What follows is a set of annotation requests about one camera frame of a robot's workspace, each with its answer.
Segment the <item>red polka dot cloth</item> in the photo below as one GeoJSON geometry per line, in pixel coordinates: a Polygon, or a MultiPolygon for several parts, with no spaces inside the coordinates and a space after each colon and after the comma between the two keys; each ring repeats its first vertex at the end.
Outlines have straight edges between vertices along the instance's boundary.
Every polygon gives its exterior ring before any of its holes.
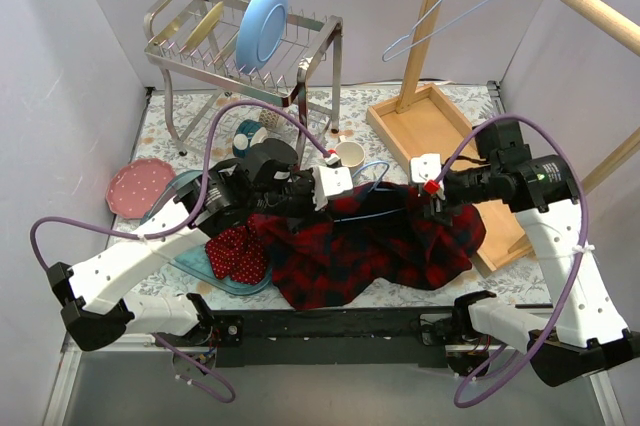
{"type": "Polygon", "coordinates": [[[266,277],[269,258],[252,224],[220,233],[205,244],[204,251],[218,280],[253,286],[266,277]]]}

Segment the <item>red plaid skirt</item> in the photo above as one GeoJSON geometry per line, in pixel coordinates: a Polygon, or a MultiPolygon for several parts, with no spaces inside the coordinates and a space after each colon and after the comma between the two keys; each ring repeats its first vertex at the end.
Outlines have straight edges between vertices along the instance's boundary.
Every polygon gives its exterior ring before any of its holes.
{"type": "Polygon", "coordinates": [[[299,226],[254,215],[272,283],[287,303],[296,310],[343,306],[377,279],[431,291],[469,270],[486,236],[478,210],[463,206],[451,226],[427,221],[426,197],[408,189],[405,212],[374,220],[335,222],[331,203],[299,226]]]}

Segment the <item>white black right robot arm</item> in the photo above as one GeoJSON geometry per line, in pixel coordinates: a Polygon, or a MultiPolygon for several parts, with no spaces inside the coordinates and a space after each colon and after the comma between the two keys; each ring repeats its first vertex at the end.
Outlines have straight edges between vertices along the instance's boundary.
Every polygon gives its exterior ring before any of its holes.
{"type": "Polygon", "coordinates": [[[554,310],[548,320],[521,311],[488,291],[454,303],[452,329],[464,343],[488,335],[524,356],[538,377],[555,387],[639,356],[629,329],[602,281],[587,240],[584,191],[568,161],[554,153],[532,156],[517,115],[499,116],[466,137],[479,156],[455,171],[437,153],[410,161],[410,179],[429,195],[425,215],[447,222],[463,205],[500,200],[507,205],[537,257],[554,310]]]}

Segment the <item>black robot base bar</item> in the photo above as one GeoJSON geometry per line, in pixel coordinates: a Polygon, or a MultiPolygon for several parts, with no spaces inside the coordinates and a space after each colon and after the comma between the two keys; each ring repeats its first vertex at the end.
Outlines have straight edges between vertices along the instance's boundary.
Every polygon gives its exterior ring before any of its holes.
{"type": "Polygon", "coordinates": [[[216,311],[176,348],[214,349],[220,368],[407,364],[466,374],[500,345],[454,329],[449,307],[216,311]]]}

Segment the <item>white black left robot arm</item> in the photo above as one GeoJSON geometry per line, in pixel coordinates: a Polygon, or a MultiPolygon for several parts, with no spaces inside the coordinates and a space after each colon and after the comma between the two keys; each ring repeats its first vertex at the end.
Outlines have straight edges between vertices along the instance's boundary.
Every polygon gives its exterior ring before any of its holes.
{"type": "Polygon", "coordinates": [[[161,209],[122,241],[92,258],[46,270],[64,326],[84,351],[126,334],[167,333],[205,344],[213,323],[202,299],[159,298],[134,287],[162,265],[254,213],[305,218],[318,209],[320,167],[301,170],[297,154],[278,139],[250,147],[242,159],[221,161],[178,189],[161,209]]]}

